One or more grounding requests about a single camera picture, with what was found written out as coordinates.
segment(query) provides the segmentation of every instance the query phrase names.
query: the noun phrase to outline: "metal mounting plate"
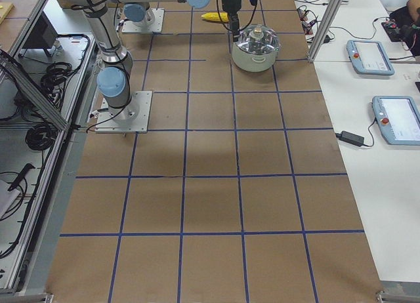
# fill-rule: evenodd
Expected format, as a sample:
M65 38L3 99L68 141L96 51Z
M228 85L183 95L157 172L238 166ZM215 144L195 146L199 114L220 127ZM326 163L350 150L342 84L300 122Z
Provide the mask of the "metal mounting plate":
M155 15L155 22L146 27L136 26L133 21L125 21L121 31L126 34L148 34L160 33L163 25L164 9L152 9Z
M117 122L113 119L96 126L96 132L121 133L121 132L147 132L149 123L150 105L152 104L151 91L136 91L133 93L134 101L140 106L140 111L132 121ZM101 108L107 108L108 103L102 101ZM99 114L98 123L111 118L106 111Z

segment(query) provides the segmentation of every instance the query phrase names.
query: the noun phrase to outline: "black cable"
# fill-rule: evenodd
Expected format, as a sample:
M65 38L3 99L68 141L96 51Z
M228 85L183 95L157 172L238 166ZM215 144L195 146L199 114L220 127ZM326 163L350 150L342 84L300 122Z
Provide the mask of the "black cable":
M252 10L252 15L251 15L251 18L249 19L249 21L248 21L248 23L244 26L244 27L242 27L242 28L240 28L239 29L239 31L243 31L244 29L246 29L251 23L252 23L252 20L254 19L254 15L255 15L255 11L256 11L256 9L257 9L257 5L258 5L258 1L257 1L257 3L255 4L255 6L254 6L254 9ZM222 26L226 29L226 30L228 30L229 32L234 32L233 30L231 30L228 26L226 26L226 24L223 22L223 20L222 20L222 16L221 16L221 11L220 11L220 7L219 7L219 0L216 0L216 9L217 9L217 14L218 14L218 16L219 16L219 20L220 20L220 22L221 22L221 24L222 24Z
M312 1L309 1L309 0L294 0L294 1L298 1L300 3L310 3L311 5L320 5L320 6L328 5L328 3L316 3L319 0L312 0Z
M102 27L104 28L104 31L105 31L106 37L108 38L108 40L109 40L109 42L110 42L111 47L115 47L115 46L114 46L114 44L112 44L111 36L110 36L110 34L109 34L109 32L108 32L108 29L107 29L107 28L106 28L106 26L105 26L105 23L102 21L102 19L101 19L100 17L98 18L98 20L99 20L99 22L102 24Z
M45 65L49 65L50 64L49 62L43 62L42 60L38 60L38 59L31 58L31 57L27 57L27 56L22 55L22 54L19 54L18 57L29 59L29 60L33 60L34 62L39 62L39 63L45 64Z
M0 172L0 174L15 174L15 175L19 175L19 173L17 172ZM18 200L18 202L12 206L9 207L9 209L7 209L7 211L4 213L3 217L0 218L0 221L4 221L8 218L10 218L12 215L14 215L17 210L19 210L20 206L22 206L23 204L23 200L26 196L26 193L28 191L28 181L26 180L26 178L23 177L22 181L24 182L24 188L21 185L18 185L18 188L20 189L20 199Z
M41 78L41 88L58 110L61 110L64 103L64 87L68 76L72 74L72 68L68 62L55 62L49 64Z
M98 112L98 113L102 113L102 112L104 112L104 111L108 111L109 110L109 108L100 108L100 109L97 109L96 111L93 111L90 115L89 115L89 118L93 118L95 115L94 115L94 113L95 112Z
M12 56L10 56L7 52L5 52L4 50L0 49L0 56L2 56L4 59L6 59L8 62L10 62L11 64L14 64L23 74L23 76L39 91L42 92L42 88L29 76L29 74L26 72L26 70L23 68L23 66L16 60L14 59Z
M32 114L30 114L30 113L29 113L29 111L28 111L28 107L27 107L27 106L24 106L24 107L21 109L21 111L20 111L20 116L22 117L22 119L23 119L24 121L27 121L28 123L36 123L36 124L38 124L38 123L42 123L42 121L33 121L33 120L31 120L31 119L28 119L28 118L26 117L26 115L32 116Z
M367 148L372 148L375 145L375 139L372 135L372 132L370 131L370 127L373 126L373 124L375 124L377 122L376 118L372 121L372 124L369 125L369 127L367 128L367 131L369 132L370 136L372 137L372 144L371 145L367 145L367 144L363 144L363 146L367 147Z
M35 151L43 151L51 147L56 138L56 130L48 123L40 123L30 128L25 136L25 143Z
M116 18L117 18L117 9L118 9L119 3L115 6L115 12L114 12L114 21L112 21L112 24L114 27L116 26Z
M17 106L16 109L15 109L15 111L14 111L14 113L12 115L10 115L8 117L0 118L0 122L2 122L2 121L10 121L11 119L14 119L16 117L16 115L19 114L19 112L20 112L20 107Z
M124 105L124 106L121 108L121 110L120 110L118 113L116 113L114 116L111 116L110 118L108 118L108 119L106 119L106 120L104 120L104 121L100 121L99 123L96 123L96 124L94 124L94 125L91 125L91 126L87 127L87 129L86 129L86 133L88 133L89 131L93 131L93 130L92 130L92 128L93 128L93 127L95 127L95 126L97 126L97 125L99 125L99 124L106 123L107 121L110 121L111 119L116 118L119 114L121 114L121 113L123 112L123 110L127 107L127 105L128 105L128 104Z
M355 36L355 35L352 34L352 32L348 31L347 29L345 29L345 28L343 28L341 26L330 26L329 28L345 30L348 34L350 34L351 36L353 36L355 39L373 39L375 37L375 35L376 35L376 32L377 32L377 28L375 26L375 22L378 21L379 19L384 19L384 18L388 18L388 16L380 16L378 18L373 19L372 26L373 26L373 29L375 31L373 32L373 35L371 37L358 37L358 36Z
M87 49L91 45L91 39L86 34L58 34L57 38L60 37L82 37L87 41L86 47L83 50L82 56L80 58L80 64L72 71L72 73L77 73L80 70L81 65L83 64L83 61L85 60Z
M335 39L335 34L334 34L332 31L330 31L330 30L328 30L328 32L329 32L329 33L331 33L331 34L333 35L333 38L331 39L331 41L332 41L333 39Z

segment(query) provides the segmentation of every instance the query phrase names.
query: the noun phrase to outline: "cardboard surface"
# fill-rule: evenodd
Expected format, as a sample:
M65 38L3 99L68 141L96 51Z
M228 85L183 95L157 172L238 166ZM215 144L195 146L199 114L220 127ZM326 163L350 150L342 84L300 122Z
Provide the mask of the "cardboard surface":
M376 302L292 4L255 13L284 40L261 73L239 69L226 30L186 4L165 3L162 34L121 36L137 59L131 90L154 92L149 131L87 136L47 287L57 302ZM94 240L110 249L89 264Z

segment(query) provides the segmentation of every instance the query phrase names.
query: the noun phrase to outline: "metal frame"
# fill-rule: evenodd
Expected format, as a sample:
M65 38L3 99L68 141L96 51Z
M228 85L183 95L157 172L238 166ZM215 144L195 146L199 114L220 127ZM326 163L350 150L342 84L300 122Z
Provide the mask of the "metal frame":
M9 296L0 298L0 303L53 303L53 295L49 293L25 295L25 296Z
M376 299L379 303L420 303L420 296L396 295L385 293L383 291L376 294Z
M155 22L149 26L136 26L133 21L124 22L121 32L123 34L151 34L162 32L163 26L163 15L165 11L163 9L152 9L155 16Z
M151 91L136 91L133 93L133 102L139 106L139 111L133 120L114 121L106 111L99 114L96 132L122 133L122 132L147 132L149 123L150 106L152 105ZM107 108L108 103L103 99L101 108Z
M325 10L325 13L322 17L320 27L317 29L314 40L309 48L308 60L310 62L315 61L315 57L318 54L321 45L324 44L324 39L326 38L327 32L331 23L333 23L335 15L341 6L343 0L330 0Z
M75 123L85 125L91 112L91 102L96 92L96 76L100 68L97 64L93 67L91 76L80 103L80 107L75 113L77 118ZM81 154L85 145L87 134L84 130L75 131L68 137L68 147L62 157L62 165L54 172L57 184L49 194L51 197L45 219L42 223L37 243L32 253L28 273L22 289L25 295L43 293L45 283L49 275L49 268L53 262L55 248L60 237L60 231L70 194L72 192L75 173L81 161Z

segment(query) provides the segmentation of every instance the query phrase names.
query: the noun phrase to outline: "white table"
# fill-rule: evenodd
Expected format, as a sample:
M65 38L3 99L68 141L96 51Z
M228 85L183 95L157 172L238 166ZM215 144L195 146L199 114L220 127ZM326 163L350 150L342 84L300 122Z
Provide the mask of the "white table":
M335 131L365 136L367 144L375 95L409 95L420 106L414 85L418 65L396 65L387 79L360 76L351 63L316 62L315 67ZM420 146L391 146L376 124L371 131L373 148L339 146L379 278L420 282Z
M306 5L319 15L324 5ZM387 12L379 0L349 0L341 5L333 26L341 26L355 36L370 37L372 21ZM392 43L380 25L373 40L382 42L390 58L411 54L401 43ZM343 130L365 136L371 143L368 126L373 121L371 100L377 95L408 95L420 108L420 81L417 64L393 64L390 77L358 75L348 59L345 45L355 39L347 32L332 29L336 40L322 45L315 68L335 132ZM420 282L420 146L388 145L379 127L371 131L373 148L357 148L339 142L343 160L360 216L366 231L373 259L383 281Z
M316 3L328 2L329 0L320 0ZM321 21L324 12L327 9L326 5L311 5L308 3L301 3L296 1L296 6L306 5L307 9L313 11L318 20ZM356 37L370 38L375 32L372 22L376 18L388 16L387 11L379 0L349 0L348 4L341 5L337 15L334 18L332 26L339 26L347 29ZM309 14L309 20L313 19L313 15ZM388 35L384 31L381 22L385 19L378 19L375 27L377 32L373 37L373 41L380 41L384 46L389 58L401 58L410 56L411 52L404 50L401 42L391 42ZM356 39L349 33L342 29L331 28L335 34L335 39L330 43L321 46L315 61L317 62L348 62L348 54L346 51L346 44L349 39Z

